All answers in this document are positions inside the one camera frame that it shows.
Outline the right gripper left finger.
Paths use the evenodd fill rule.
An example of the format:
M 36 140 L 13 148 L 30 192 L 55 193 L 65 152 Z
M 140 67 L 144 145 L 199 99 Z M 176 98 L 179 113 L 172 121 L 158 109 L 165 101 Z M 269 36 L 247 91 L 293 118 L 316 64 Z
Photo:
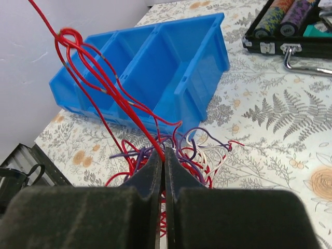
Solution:
M 119 187 L 27 187 L 1 220 L 1 248 L 158 248 L 162 160 Z

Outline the black poker chip case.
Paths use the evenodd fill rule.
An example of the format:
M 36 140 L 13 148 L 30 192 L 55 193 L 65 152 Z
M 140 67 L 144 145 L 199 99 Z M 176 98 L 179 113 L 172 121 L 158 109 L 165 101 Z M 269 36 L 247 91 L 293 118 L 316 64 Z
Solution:
M 292 66 L 291 58 L 331 59 L 331 1 L 267 1 L 242 38 L 252 53 L 283 55 L 286 70 L 331 76 L 331 70 Z

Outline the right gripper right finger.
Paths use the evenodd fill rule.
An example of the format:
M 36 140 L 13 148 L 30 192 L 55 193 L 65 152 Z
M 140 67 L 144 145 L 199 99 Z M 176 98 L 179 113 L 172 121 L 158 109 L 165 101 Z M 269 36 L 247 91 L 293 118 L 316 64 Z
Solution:
M 165 150 L 168 248 L 319 248 L 301 200 L 269 189 L 209 189 Z

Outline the floral table mat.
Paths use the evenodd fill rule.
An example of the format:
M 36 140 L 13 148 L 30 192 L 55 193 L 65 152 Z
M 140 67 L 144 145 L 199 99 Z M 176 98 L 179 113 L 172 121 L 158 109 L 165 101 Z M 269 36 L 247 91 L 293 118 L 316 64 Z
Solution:
M 331 248 L 331 77 L 287 72 L 281 56 L 248 53 L 241 38 L 267 1 L 181 1 L 154 5 L 136 26 L 223 12 L 230 70 L 200 126 L 238 141 L 218 168 L 216 188 L 285 189 L 306 206 L 321 248 Z M 100 121 L 64 110 L 36 145 L 74 186 L 103 186 L 128 172 Z

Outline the blue plastic divided bin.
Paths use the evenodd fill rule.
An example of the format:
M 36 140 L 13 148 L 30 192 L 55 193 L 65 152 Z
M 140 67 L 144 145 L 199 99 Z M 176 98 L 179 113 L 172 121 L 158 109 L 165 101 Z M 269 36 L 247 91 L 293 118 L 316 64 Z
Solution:
M 207 107 L 229 69 L 220 28 L 223 13 L 91 35 L 94 58 L 127 99 L 136 99 L 163 122 L 137 110 L 150 132 L 180 133 L 207 119 Z

